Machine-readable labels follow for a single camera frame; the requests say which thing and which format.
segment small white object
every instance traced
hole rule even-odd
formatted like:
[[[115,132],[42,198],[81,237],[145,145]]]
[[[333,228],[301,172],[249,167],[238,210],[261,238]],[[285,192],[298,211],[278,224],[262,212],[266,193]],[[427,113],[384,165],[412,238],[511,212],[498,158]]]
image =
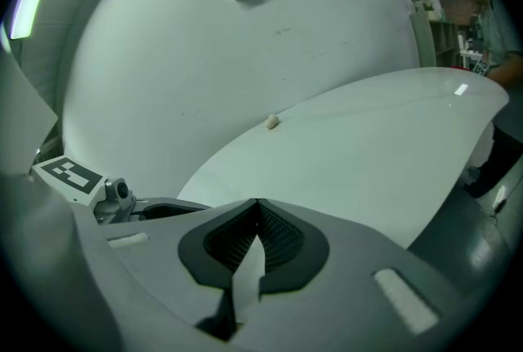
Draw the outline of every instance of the small white object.
[[[265,127],[267,127],[268,130],[272,130],[278,124],[279,124],[279,118],[275,114],[269,115],[269,118],[265,121]]]
[[[149,240],[149,236],[146,233],[137,233],[124,238],[108,240],[108,243],[113,249],[118,249],[119,247],[126,247],[132,244],[146,242],[147,240]]]
[[[405,326],[418,335],[439,322],[438,316],[394,270],[380,270],[374,279]]]
[[[462,83],[458,89],[456,89],[455,95],[463,95],[463,93],[467,90],[468,85],[466,83]]]

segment white strip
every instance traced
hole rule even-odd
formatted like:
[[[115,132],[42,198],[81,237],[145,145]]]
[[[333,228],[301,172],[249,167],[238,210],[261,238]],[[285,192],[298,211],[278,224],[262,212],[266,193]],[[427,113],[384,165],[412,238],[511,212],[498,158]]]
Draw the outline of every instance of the white strip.
[[[69,177],[67,178],[71,182],[74,182],[76,185],[80,185],[82,188],[87,185],[89,180],[82,178],[80,175],[77,175],[74,172],[71,172],[69,169],[67,171],[64,171]]]
[[[435,326],[438,316],[394,270],[380,270],[374,279],[405,326],[418,335]]]
[[[463,95],[463,93],[467,90],[468,85],[466,83],[462,83],[458,89],[456,89],[456,92],[454,94],[456,95]]]
[[[124,238],[115,238],[113,240],[108,240],[109,246],[113,249],[118,249],[119,247],[126,247],[136,243],[142,243],[149,240],[149,236],[145,233],[137,233],[132,236],[126,236]]]
[[[40,0],[19,0],[11,28],[11,40],[28,37],[33,29],[34,16]]]

